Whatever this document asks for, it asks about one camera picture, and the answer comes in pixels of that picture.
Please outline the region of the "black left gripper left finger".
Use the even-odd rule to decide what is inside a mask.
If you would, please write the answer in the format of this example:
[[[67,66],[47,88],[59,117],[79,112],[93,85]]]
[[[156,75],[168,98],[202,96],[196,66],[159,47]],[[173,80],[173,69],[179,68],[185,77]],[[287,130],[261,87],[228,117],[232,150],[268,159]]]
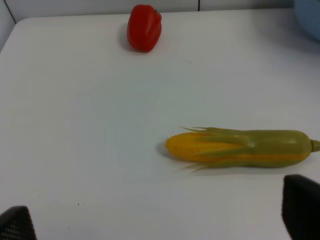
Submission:
[[[0,240],[37,240],[26,206],[13,206],[0,215]]]

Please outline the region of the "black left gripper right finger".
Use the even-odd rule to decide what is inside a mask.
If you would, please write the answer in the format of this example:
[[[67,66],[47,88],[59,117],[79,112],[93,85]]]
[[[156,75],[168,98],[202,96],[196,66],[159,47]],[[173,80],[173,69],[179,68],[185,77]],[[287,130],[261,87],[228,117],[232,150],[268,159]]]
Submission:
[[[320,238],[320,184],[299,174],[283,179],[281,216],[292,240]]]

